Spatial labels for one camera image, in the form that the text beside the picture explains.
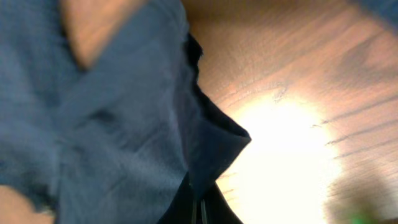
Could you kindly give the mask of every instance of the wooden surface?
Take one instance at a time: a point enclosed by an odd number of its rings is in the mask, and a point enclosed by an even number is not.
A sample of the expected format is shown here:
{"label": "wooden surface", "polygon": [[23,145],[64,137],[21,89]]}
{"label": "wooden surface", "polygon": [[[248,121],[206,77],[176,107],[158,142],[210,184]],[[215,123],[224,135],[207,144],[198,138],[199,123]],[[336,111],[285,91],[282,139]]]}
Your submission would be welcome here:
{"label": "wooden surface", "polygon": [[[323,204],[347,207],[352,189],[394,217],[398,38],[390,28],[341,0],[184,3],[205,51],[200,86],[253,138],[218,180],[242,221],[330,221]],[[92,35],[84,32],[76,41]],[[98,54],[76,46],[88,61]]]}

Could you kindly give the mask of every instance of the wooden floor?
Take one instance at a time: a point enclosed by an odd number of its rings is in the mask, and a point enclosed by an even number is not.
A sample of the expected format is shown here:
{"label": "wooden floor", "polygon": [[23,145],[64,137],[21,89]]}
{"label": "wooden floor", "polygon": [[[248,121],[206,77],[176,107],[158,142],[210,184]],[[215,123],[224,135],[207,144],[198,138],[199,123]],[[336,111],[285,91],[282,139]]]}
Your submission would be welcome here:
{"label": "wooden floor", "polygon": [[342,0],[184,3],[200,86],[253,138],[218,180],[242,221],[330,222],[357,197],[398,217],[390,28]]}

